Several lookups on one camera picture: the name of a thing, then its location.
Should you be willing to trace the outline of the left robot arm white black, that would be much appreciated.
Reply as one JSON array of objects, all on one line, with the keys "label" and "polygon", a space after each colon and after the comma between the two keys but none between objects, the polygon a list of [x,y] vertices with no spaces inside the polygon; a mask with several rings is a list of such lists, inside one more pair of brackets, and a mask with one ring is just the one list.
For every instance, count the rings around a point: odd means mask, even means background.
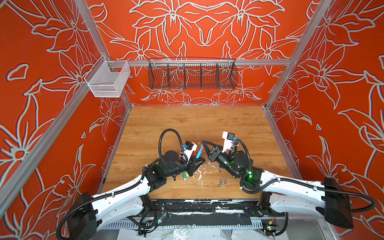
[{"label": "left robot arm white black", "polygon": [[180,134],[174,129],[166,129],[159,138],[158,150],[162,150],[162,141],[166,133],[176,134],[180,151],[159,153],[159,157],[142,168],[142,173],[132,181],[103,194],[90,196],[81,194],[56,228],[56,237],[64,240],[64,226],[68,228],[69,240],[89,240],[105,225],[125,217],[140,214],[146,207],[148,194],[167,183],[167,179],[175,179],[182,173],[192,176],[205,163],[202,152],[206,145],[187,141],[182,142]]}]

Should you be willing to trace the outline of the blue marker pen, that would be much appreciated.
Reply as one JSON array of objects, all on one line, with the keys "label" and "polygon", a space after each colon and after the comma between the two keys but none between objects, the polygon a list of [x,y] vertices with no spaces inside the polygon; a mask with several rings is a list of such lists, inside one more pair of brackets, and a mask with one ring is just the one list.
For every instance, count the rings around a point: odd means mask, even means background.
[{"label": "blue marker pen", "polygon": [[198,153],[197,153],[197,155],[196,155],[196,158],[197,158],[197,159],[199,159],[200,156],[202,155],[203,148],[204,148],[203,146],[200,147],[200,149],[199,149],[199,151],[198,151]]}]

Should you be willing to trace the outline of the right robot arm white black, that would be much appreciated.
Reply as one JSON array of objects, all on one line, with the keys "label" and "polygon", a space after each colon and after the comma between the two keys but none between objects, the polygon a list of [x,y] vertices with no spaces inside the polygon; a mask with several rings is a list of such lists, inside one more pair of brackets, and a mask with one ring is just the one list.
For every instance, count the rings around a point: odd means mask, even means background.
[{"label": "right robot arm white black", "polygon": [[253,166],[246,145],[238,139],[225,140],[219,146],[203,141],[202,147],[211,162],[217,162],[249,194],[261,193],[259,208],[268,213],[299,213],[323,217],[343,229],[353,229],[353,215],[373,210],[377,201],[369,195],[348,192],[333,179],[304,181],[276,175]]}]

